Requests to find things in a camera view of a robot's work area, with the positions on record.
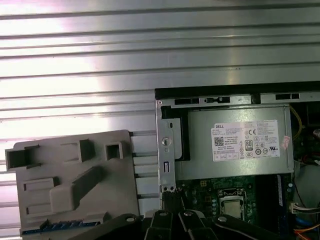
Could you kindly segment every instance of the yellow wire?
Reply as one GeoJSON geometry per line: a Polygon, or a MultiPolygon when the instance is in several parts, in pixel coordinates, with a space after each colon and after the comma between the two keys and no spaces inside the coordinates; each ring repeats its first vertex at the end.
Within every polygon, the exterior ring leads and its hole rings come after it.
{"type": "Polygon", "coordinates": [[[290,111],[293,113],[293,115],[296,117],[296,119],[298,120],[298,123],[299,123],[299,130],[296,133],[296,135],[294,135],[294,137],[292,138],[293,140],[296,140],[302,131],[302,121],[301,121],[299,114],[296,112],[296,110],[291,105],[289,107],[290,107],[290,111]]]}
{"type": "Polygon", "coordinates": [[[305,229],[293,229],[293,230],[296,231],[297,233],[304,233],[306,231],[310,231],[312,229],[315,229],[315,228],[317,228],[319,226],[320,226],[320,223],[315,225],[315,226],[313,226],[313,227],[309,227],[309,228],[305,228],[305,229]]]}

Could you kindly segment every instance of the cable connector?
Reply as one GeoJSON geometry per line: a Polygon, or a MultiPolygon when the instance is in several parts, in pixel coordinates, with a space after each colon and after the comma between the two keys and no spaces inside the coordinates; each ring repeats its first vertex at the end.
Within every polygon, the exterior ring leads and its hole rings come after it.
{"type": "Polygon", "coordinates": [[[294,206],[296,206],[296,205],[298,205],[297,202],[291,202],[291,203],[290,203],[290,207],[289,207],[290,213],[292,213],[292,214],[297,214],[297,213],[299,213],[299,212],[297,212],[297,211],[295,210],[295,207],[294,207],[294,206]]]}

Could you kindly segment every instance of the label sticker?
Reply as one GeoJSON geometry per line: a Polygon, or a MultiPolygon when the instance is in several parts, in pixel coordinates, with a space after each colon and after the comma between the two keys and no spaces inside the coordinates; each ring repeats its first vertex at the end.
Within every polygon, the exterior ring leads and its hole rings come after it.
{"type": "Polygon", "coordinates": [[[287,150],[287,148],[288,148],[288,146],[289,146],[289,143],[290,143],[290,137],[289,137],[289,136],[284,136],[284,137],[283,137],[282,144],[281,144],[281,147],[282,147],[284,150],[287,150]]]}
{"type": "Polygon", "coordinates": [[[211,139],[215,162],[280,157],[277,120],[216,123],[211,139]]]}

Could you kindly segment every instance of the metal roller shutter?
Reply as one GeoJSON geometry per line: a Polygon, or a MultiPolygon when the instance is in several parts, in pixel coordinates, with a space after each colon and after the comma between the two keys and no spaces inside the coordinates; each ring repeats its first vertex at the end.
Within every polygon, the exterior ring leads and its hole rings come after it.
{"type": "Polygon", "coordinates": [[[19,234],[15,142],[128,129],[156,208],[154,89],[317,81],[320,0],[2,0],[0,238],[19,234]]]}

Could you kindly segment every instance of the barcode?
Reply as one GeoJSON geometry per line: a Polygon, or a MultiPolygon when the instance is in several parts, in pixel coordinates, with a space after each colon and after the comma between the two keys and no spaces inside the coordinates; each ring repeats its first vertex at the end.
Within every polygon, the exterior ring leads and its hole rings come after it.
{"type": "Polygon", "coordinates": [[[224,137],[223,136],[215,137],[214,138],[214,145],[215,146],[224,146],[224,137]]]}

